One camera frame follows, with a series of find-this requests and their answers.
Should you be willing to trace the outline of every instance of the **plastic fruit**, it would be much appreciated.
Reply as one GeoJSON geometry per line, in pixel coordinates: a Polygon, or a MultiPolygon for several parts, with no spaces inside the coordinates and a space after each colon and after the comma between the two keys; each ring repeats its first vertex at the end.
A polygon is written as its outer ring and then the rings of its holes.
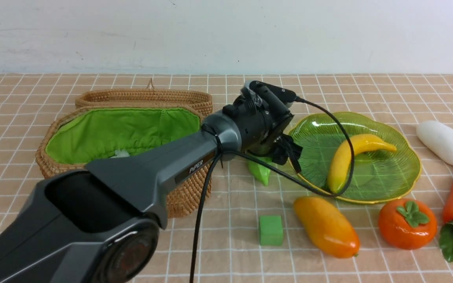
{"type": "Polygon", "coordinates": [[[293,203],[309,239],[322,252],[336,258],[356,256],[359,237],[349,220],[331,203],[320,197],[300,197],[293,203]]]}
{"type": "Polygon", "coordinates": [[[436,217],[426,204],[418,200],[396,199],[382,207],[379,230],[384,240],[393,247],[415,250],[435,238],[436,217]]]}
{"type": "MultiPolygon", "coordinates": [[[[374,134],[357,134],[350,138],[354,148],[354,156],[365,152],[385,150],[395,152],[396,146],[386,143],[374,134]]],[[[327,177],[327,185],[330,191],[337,193],[345,185],[351,162],[351,150],[347,140],[338,147],[331,161],[327,177]]]]}

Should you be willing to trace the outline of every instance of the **green foam block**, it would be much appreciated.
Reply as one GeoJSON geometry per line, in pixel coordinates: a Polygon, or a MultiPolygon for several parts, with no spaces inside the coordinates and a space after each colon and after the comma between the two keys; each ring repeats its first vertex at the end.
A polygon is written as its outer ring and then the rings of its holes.
{"type": "Polygon", "coordinates": [[[280,215],[261,215],[258,227],[261,246],[281,246],[284,239],[280,215]]]}

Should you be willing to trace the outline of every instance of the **persimmon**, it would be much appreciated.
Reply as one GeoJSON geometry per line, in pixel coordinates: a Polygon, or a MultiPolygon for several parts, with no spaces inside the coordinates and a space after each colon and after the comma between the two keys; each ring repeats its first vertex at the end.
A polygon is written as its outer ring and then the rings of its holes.
{"type": "Polygon", "coordinates": [[[435,214],[426,204],[415,199],[401,198],[382,207],[379,230],[390,245],[415,250],[431,242],[438,227],[435,214]]]}

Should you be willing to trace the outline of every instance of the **woven rattan basket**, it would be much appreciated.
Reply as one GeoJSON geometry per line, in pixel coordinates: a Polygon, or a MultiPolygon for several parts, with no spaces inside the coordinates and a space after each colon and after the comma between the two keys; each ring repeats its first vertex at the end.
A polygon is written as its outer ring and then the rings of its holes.
{"type": "MultiPolygon", "coordinates": [[[[83,169],[85,163],[82,164],[60,164],[52,159],[49,154],[47,154],[46,146],[48,145],[51,138],[57,133],[63,125],[71,122],[75,118],[86,114],[87,112],[93,109],[99,108],[184,108],[191,113],[197,115],[200,118],[200,121],[205,118],[205,115],[199,113],[196,109],[190,107],[187,104],[180,103],[169,103],[169,102],[141,102],[134,101],[131,103],[120,102],[114,105],[102,104],[96,106],[85,106],[79,109],[76,109],[72,113],[55,120],[52,125],[50,125],[45,138],[40,144],[38,151],[36,152],[36,162],[39,165],[41,173],[45,178],[50,178],[59,173],[63,173],[69,170],[83,169]]],[[[200,194],[203,189],[205,177],[207,170],[209,170],[210,165],[204,166],[202,169],[195,172],[189,179],[184,183],[178,186],[174,191],[169,193],[167,196],[167,212],[169,218],[174,217],[184,217],[192,213],[198,208],[200,201],[200,194]]],[[[212,182],[209,182],[207,187],[206,196],[207,198],[210,195],[212,187],[212,182]]]]}
{"type": "Polygon", "coordinates": [[[112,106],[127,102],[172,102],[185,103],[200,114],[207,116],[212,113],[212,95],[200,91],[172,90],[154,88],[150,79],[146,88],[113,88],[89,91],[76,98],[76,108],[84,106],[112,106]]]}

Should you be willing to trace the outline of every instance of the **black cable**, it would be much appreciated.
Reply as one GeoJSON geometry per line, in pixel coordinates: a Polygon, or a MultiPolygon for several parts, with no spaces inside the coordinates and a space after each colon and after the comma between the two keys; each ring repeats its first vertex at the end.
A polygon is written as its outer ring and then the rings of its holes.
{"type": "Polygon", "coordinates": [[[328,195],[328,197],[337,197],[338,195],[343,194],[345,192],[345,190],[347,190],[347,188],[349,188],[349,185],[352,182],[352,172],[354,172],[354,147],[352,146],[351,139],[349,138],[349,135],[347,134],[347,131],[345,131],[345,128],[342,126],[342,123],[340,123],[340,121],[335,117],[335,115],[331,114],[329,111],[327,111],[326,109],[320,107],[316,103],[313,103],[313,102],[310,102],[308,100],[305,100],[305,99],[303,99],[303,98],[301,98],[299,96],[297,96],[295,98],[295,101],[296,102],[302,102],[302,103],[305,103],[305,104],[309,104],[309,105],[311,105],[313,107],[318,108],[320,111],[323,111],[324,113],[326,113],[337,124],[337,126],[342,131],[342,134],[344,134],[345,139],[347,140],[347,143],[349,143],[349,147],[350,147],[350,150],[351,150],[351,162],[350,162],[350,172],[349,172],[349,177],[347,178],[347,182],[342,187],[342,189],[339,191],[339,193],[337,193],[335,195],[328,195]]]}
{"type": "Polygon", "coordinates": [[[202,218],[202,210],[204,208],[204,203],[205,203],[205,195],[207,192],[207,186],[209,185],[211,175],[212,175],[212,170],[218,163],[218,161],[221,159],[223,156],[222,152],[218,152],[218,154],[214,157],[212,160],[211,166],[209,167],[209,170],[207,170],[207,175],[205,176],[204,180],[204,186],[202,187],[202,192],[200,194],[200,202],[198,204],[198,210],[197,210],[197,221],[195,222],[195,231],[193,234],[193,249],[192,249],[192,262],[191,262],[191,270],[190,270],[190,283],[193,283],[193,278],[195,274],[195,262],[197,259],[197,243],[198,243],[198,236],[199,236],[199,228],[200,228],[200,220],[202,218]]]}
{"type": "MultiPolygon", "coordinates": [[[[203,208],[204,208],[205,196],[206,196],[206,192],[207,192],[207,186],[209,185],[209,182],[210,182],[210,179],[211,179],[211,176],[212,176],[212,170],[214,169],[214,167],[216,166],[218,161],[221,160],[221,158],[223,157],[224,154],[235,154],[235,155],[237,155],[239,157],[245,158],[245,159],[250,160],[250,161],[252,161],[254,163],[262,165],[262,166],[264,166],[264,167],[276,172],[277,174],[282,175],[283,177],[287,178],[288,180],[291,180],[291,181],[295,182],[296,184],[306,188],[307,190],[315,193],[316,195],[320,195],[322,197],[338,197],[339,195],[342,195],[345,192],[345,190],[347,190],[347,188],[349,188],[349,185],[350,185],[350,183],[352,181],[352,172],[354,171],[354,147],[352,146],[352,142],[351,142],[351,140],[349,138],[349,135],[347,134],[347,131],[345,131],[345,129],[342,126],[342,124],[340,123],[340,121],[333,114],[331,114],[329,111],[327,111],[326,109],[320,107],[319,105],[317,105],[317,104],[315,104],[313,102],[309,102],[309,101],[307,101],[307,100],[305,100],[303,98],[300,98],[300,97],[296,97],[295,101],[309,104],[309,105],[311,105],[313,107],[316,107],[319,110],[325,112],[330,118],[333,119],[333,121],[338,125],[338,127],[340,128],[340,130],[344,134],[345,139],[347,140],[347,143],[349,143],[349,147],[351,149],[350,173],[349,173],[349,178],[347,179],[347,182],[340,189],[340,191],[338,193],[332,194],[332,193],[321,192],[320,190],[317,190],[317,189],[309,186],[308,184],[305,184],[304,182],[294,178],[293,176],[287,174],[286,172],[283,172],[282,170],[279,170],[279,169],[275,168],[274,166],[272,166],[272,165],[270,165],[268,163],[265,163],[265,162],[255,158],[253,156],[250,156],[248,154],[244,154],[244,153],[239,152],[239,151],[223,151],[222,147],[221,147],[221,142],[219,141],[219,138],[217,138],[216,141],[218,142],[218,151],[217,151],[216,156],[214,157],[214,160],[211,163],[211,166],[209,167],[209,170],[207,170],[207,175],[205,176],[204,186],[203,186],[202,192],[200,194],[200,202],[199,202],[198,210],[197,210],[197,221],[195,222],[195,231],[194,231],[194,234],[193,234],[193,249],[192,249],[192,260],[191,260],[191,269],[190,269],[190,283],[194,283],[193,279],[194,279],[195,264],[196,264],[196,259],[197,259],[197,244],[198,244],[198,236],[199,236],[199,232],[200,232],[199,231],[200,220],[202,218],[202,211],[203,211],[203,208]]],[[[217,134],[215,132],[211,132],[211,131],[207,130],[205,127],[203,127],[203,130],[205,130],[209,134],[212,134],[213,136],[217,137],[217,134]]]]}

